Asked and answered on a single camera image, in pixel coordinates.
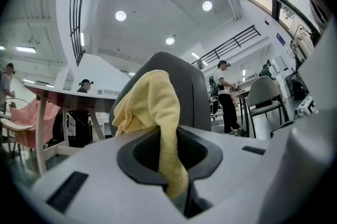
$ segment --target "recessed light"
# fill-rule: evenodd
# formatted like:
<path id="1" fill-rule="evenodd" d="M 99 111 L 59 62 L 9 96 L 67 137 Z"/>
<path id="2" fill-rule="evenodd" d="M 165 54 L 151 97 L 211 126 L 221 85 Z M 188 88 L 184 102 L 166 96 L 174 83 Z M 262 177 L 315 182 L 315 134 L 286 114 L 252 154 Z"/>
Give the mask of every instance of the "recessed light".
<path id="1" fill-rule="evenodd" d="M 81 45 L 84 47 L 84 34 L 81 33 Z"/>
<path id="2" fill-rule="evenodd" d="M 204 11 L 210 11 L 212 9 L 213 5 L 210 1 L 206 1 L 203 5 L 202 8 Z"/>
<path id="3" fill-rule="evenodd" d="M 17 49 L 19 52 L 36 53 L 36 49 L 35 49 L 35 48 L 19 47 L 19 46 L 17 46 L 16 49 Z"/>
<path id="4" fill-rule="evenodd" d="M 24 82 L 27 82 L 27 83 L 35 83 L 33 81 L 30 81 L 30 80 L 26 80 L 26 79 L 23 79 Z"/>
<path id="5" fill-rule="evenodd" d="M 172 37 L 169 37 L 167 40 L 166 40 L 166 44 L 167 45 L 172 45 L 174 43 L 174 38 Z"/>
<path id="6" fill-rule="evenodd" d="M 125 14 L 124 11 L 117 11 L 115 17 L 116 17 L 117 21 L 122 22 L 126 19 L 126 14 Z"/>
<path id="7" fill-rule="evenodd" d="M 192 53 L 192 55 L 195 57 L 195 58 L 197 58 L 197 59 L 199 59 L 200 57 L 199 56 L 197 56 L 195 53 Z"/>

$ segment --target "yellow towel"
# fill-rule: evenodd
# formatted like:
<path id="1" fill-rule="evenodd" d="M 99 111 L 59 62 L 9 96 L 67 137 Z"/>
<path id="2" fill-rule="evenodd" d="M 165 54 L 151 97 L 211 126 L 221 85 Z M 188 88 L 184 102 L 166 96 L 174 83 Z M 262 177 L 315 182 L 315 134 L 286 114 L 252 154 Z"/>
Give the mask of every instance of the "yellow towel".
<path id="1" fill-rule="evenodd" d="M 180 105 L 169 74 L 154 70 L 145 73 L 114 110 L 116 136 L 159 126 L 160 156 L 158 171 L 168 181 L 170 199 L 180 195 L 189 184 L 189 175 L 178 158 L 176 128 Z"/>

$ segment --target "table leg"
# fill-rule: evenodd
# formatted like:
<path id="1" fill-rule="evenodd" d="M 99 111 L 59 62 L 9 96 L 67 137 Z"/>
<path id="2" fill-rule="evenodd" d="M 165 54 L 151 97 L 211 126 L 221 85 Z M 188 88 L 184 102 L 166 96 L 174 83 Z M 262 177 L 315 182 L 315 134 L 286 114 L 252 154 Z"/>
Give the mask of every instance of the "table leg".
<path id="1" fill-rule="evenodd" d="M 68 134 L 67 134 L 67 109 L 63 108 L 63 135 L 65 144 L 69 146 Z"/>
<path id="2" fill-rule="evenodd" d="M 46 110 L 47 97 L 42 96 L 40 101 L 40 107 L 38 109 L 37 125 L 36 125 L 36 156 L 37 165 L 40 175 L 43 175 L 46 171 L 46 162 L 43 154 L 43 125 L 44 125 L 44 112 Z"/>
<path id="3" fill-rule="evenodd" d="M 246 137 L 249 138 L 249 119 L 248 119 L 246 98 L 242 97 L 242 101 L 243 101 L 243 109 L 244 109 L 244 119 L 246 121 Z"/>
<path id="4" fill-rule="evenodd" d="M 241 98 L 239 98 L 239 101 L 240 101 L 241 124 L 243 124 L 242 100 L 241 100 Z"/>
<path id="5" fill-rule="evenodd" d="M 101 130 L 101 127 L 100 125 L 98 124 L 98 120 L 97 120 L 97 117 L 96 117 L 96 113 L 95 113 L 95 110 L 94 109 L 88 109 L 89 110 L 89 114 L 90 114 L 90 117 L 91 117 L 91 122 L 93 123 L 93 127 L 97 133 L 97 136 L 98 138 L 102 141 L 105 139 L 105 136 Z"/>

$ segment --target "black slot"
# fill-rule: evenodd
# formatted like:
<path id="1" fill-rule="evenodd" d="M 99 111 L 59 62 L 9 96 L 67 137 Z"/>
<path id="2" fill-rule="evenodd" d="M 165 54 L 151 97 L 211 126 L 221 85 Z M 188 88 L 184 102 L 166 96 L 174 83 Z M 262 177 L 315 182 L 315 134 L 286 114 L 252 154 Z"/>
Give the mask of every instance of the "black slot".
<path id="1" fill-rule="evenodd" d="M 247 151 L 247 152 L 251 152 L 253 154 L 259 154 L 259 155 L 264 155 L 265 150 L 261 149 L 261 148 L 256 148 L 256 147 L 252 147 L 252 146 L 245 146 L 244 148 L 242 148 L 243 151 Z"/>
<path id="2" fill-rule="evenodd" d="M 88 176 L 86 173 L 73 172 L 47 200 L 47 204 L 60 213 L 64 213 Z"/>

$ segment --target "sneaker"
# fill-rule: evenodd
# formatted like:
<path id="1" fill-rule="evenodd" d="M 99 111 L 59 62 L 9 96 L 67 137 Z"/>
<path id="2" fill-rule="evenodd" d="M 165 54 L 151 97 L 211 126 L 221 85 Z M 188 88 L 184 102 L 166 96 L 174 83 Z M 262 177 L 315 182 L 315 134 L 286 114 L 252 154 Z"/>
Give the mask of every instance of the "sneaker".
<path id="1" fill-rule="evenodd" d="M 241 130 L 242 130 L 242 126 L 240 126 L 238 129 L 234 129 L 234 128 L 232 128 L 232 130 L 233 130 L 234 132 L 239 132 L 239 131 L 241 131 Z"/>
<path id="2" fill-rule="evenodd" d="M 230 135 L 230 136 L 236 136 L 237 131 L 231 131 L 230 133 L 225 133 L 225 134 Z"/>

